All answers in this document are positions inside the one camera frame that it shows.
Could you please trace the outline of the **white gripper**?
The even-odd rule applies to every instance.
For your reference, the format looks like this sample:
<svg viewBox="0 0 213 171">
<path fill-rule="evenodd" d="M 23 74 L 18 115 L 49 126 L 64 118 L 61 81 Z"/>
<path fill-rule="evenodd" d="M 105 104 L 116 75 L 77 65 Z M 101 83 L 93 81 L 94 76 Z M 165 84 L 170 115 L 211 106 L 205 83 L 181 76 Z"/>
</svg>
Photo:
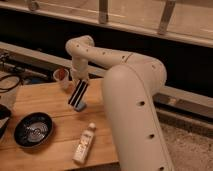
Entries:
<svg viewBox="0 0 213 171">
<path fill-rule="evenodd" d="M 71 76 L 73 78 L 70 79 L 71 85 L 75 86 L 77 80 L 84 80 L 89 84 L 88 61 L 81 58 L 72 58 Z"/>
</svg>

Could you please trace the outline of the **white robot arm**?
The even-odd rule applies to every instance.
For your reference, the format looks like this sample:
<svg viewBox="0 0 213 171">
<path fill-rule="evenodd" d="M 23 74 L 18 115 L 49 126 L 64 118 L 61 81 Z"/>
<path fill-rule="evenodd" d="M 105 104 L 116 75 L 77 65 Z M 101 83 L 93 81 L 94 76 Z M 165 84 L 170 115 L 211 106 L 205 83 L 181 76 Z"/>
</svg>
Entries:
<svg viewBox="0 0 213 171">
<path fill-rule="evenodd" d="M 69 99 L 76 106 L 89 81 L 88 63 L 106 69 L 102 96 L 122 171 L 175 171 L 153 104 L 164 87 L 164 64 L 135 52 L 100 48 L 86 35 L 65 45 L 72 57 L 76 88 Z"/>
</svg>

